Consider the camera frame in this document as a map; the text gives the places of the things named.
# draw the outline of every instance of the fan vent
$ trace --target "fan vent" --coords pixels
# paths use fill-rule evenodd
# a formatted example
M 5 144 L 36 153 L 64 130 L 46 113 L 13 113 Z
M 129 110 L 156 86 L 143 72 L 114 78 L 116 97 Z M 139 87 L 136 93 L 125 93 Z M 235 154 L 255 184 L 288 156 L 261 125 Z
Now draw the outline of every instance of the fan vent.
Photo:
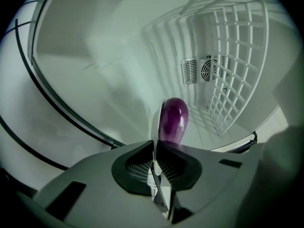
M 187 60 L 182 64 L 183 76 L 184 76 L 184 84 L 190 85 L 197 83 L 197 61 L 196 59 Z
M 151 167 L 152 160 L 146 163 L 140 164 L 132 164 L 130 162 L 127 163 L 126 167 L 128 172 L 135 177 L 136 179 L 147 182 L 148 179 L 148 172 Z
M 213 76 L 212 80 L 215 80 L 215 74 L 217 72 L 216 65 L 213 65 Z M 204 80 L 210 81 L 211 76 L 211 60 L 208 60 L 201 69 L 201 76 Z
M 222 57 L 222 67 L 225 67 L 225 57 Z M 228 62 L 227 62 L 227 69 L 231 69 L 231 58 L 228 58 Z M 220 69 L 219 71 L 219 76 L 221 78 L 223 78 L 223 75 L 224 75 L 224 70 L 223 69 Z

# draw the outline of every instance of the white wire rack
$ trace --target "white wire rack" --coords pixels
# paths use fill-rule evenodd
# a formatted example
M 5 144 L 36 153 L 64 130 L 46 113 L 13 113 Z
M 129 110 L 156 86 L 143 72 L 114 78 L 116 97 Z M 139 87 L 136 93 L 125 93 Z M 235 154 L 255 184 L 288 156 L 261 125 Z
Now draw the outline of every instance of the white wire rack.
M 253 1 L 213 11 L 209 16 L 214 42 L 211 61 L 216 67 L 210 71 L 215 87 L 209 114 L 223 135 L 243 112 L 261 77 L 268 45 L 268 15 L 263 1 Z

